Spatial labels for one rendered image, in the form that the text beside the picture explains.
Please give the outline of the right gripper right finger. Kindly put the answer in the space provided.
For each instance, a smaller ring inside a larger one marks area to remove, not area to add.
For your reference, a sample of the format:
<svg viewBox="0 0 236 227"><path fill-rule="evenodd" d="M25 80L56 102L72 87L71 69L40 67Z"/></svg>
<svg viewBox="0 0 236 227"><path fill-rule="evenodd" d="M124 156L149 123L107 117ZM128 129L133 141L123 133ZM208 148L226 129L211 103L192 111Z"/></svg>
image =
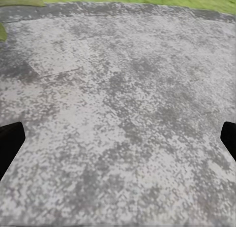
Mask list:
<svg viewBox="0 0 236 227"><path fill-rule="evenodd" d="M236 123L226 121L220 138L236 161Z"/></svg>

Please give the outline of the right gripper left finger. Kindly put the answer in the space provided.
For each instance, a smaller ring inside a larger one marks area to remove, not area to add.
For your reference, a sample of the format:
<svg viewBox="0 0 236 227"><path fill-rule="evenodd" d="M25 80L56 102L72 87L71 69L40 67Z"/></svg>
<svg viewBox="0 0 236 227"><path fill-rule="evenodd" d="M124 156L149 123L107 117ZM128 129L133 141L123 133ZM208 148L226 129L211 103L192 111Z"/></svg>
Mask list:
<svg viewBox="0 0 236 227"><path fill-rule="evenodd" d="M22 122L0 127L0 180L26 139Z"/></svg>

